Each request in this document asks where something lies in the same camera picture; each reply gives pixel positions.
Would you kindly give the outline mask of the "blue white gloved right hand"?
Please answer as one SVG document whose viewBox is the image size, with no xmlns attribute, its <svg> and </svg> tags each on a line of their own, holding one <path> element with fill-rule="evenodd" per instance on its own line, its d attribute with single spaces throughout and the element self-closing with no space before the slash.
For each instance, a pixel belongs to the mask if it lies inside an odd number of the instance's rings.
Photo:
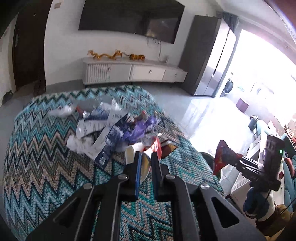
<svg viewBox="0 0 296 241">
<path fill-rule="evenodd" d="M 275 210 L 276 205 L 271 190 L 265 192 L 253 187 L 249 189 L 243 204 L 243 212 L 248 218 L 265 221 L 273 215 Z"/>
</svg>

